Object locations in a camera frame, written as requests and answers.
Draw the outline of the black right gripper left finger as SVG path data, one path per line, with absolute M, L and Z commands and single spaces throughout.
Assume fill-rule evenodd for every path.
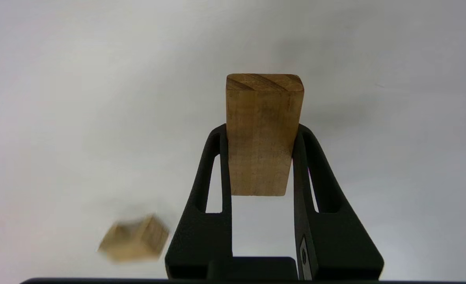
M 220 158 L 222 210 L 206 212 L 210 179 Z M 208 135 L 188 201 L 164 262 L 169 279 L 206 279 L 212 261 L 232 256 L 232 200 L 226 124 Z

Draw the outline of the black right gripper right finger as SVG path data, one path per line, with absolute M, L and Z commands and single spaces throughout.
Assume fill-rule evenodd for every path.
M 379 280 L 384 260 L 345 197 L 317 138 L 299 125 L 292 154 L 298 275 Z

